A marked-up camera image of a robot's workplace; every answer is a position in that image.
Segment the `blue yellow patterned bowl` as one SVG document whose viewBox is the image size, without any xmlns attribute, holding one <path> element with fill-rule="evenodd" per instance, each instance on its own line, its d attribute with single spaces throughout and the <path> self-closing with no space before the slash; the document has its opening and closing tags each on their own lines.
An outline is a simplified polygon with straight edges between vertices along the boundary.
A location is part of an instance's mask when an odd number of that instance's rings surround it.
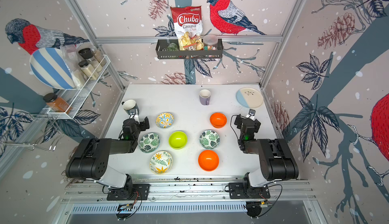
<svg viewBox="0 0 389 224">
<path fill-rule="evenodd" d="M 164 112 L 156 117 L 156 126 L 159 128 L 169 128 L 173 125 L 174 120 L 173 114 Z"/>
</svg>

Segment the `yellow flower bowl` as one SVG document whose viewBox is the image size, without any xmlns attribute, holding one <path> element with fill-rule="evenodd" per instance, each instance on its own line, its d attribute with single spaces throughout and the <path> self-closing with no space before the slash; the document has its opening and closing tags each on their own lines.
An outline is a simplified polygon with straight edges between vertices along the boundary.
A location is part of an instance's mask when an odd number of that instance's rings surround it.
<svg viewBox="0 0 389 224">
<path fill-rule="evenodd" d="M 154 174 L 165 174 L 173 166 L 173 157 L 167 151 L 159 151 L 150 160 L 150 170 Z"/>
</svg>

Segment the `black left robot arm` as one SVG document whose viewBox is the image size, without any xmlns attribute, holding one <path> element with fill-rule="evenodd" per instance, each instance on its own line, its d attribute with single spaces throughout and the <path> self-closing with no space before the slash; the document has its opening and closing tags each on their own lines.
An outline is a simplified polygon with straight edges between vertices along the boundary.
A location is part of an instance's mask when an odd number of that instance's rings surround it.
<svg viewBox="0 0 389 224">
<path fill-rule="evenodd" d="M 130 117 L 123 122 L 118 139 L 83 139 L 66 166 L 66 177 L 95 181 L 111 189 L 132 188 L 131 176 L 109 166 L 108 160 L 110 155 L 134 153 L 140 133 L 149 128 L 147 117 L 141 122 Z"/>
</svg>

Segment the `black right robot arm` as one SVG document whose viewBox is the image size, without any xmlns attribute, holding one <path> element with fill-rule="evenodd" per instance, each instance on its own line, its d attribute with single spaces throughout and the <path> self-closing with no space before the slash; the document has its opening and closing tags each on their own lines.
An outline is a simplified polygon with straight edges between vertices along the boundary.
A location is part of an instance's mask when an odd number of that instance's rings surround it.
<svg viewBox="0 0 389 224">
<path fill-rule="evenodd" d="M 285 139 L 256 139 L 261 123 L 252 117 L 235 115 L 240 150 L 259 157 L 259 169 L 248 172 L 243 178 L 245 189 L 262 188 L 274 181 L 298 179 L 299 169 Z"/>
</svg>

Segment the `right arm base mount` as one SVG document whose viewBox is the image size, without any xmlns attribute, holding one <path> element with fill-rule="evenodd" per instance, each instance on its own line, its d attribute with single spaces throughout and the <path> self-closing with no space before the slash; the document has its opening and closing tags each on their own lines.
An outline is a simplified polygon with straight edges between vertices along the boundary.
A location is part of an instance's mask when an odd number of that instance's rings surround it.
<svg viewBox="0 0 389 224">
<path fill-rule="evenodd" d="M 229 183 L 228 189 L 225 189 L 229 193 L 231 199 L 269 199 L 270 193 L 268 188 L 252 186 L 244 187 L 243 183 Z"/>
</svg>

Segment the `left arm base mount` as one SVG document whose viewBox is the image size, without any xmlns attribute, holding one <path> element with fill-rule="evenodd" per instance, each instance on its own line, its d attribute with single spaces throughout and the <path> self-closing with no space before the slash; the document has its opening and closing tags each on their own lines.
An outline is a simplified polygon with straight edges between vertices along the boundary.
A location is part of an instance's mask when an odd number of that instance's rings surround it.
<svg viewBox="0 0 389 224">
<path fill-rule="evenodd" d="M 146 201 L 150 191 L 150 184 L 134 184 L 121 189 L 109 189 L 107 201 L 142 200 Z"/>
</svg>

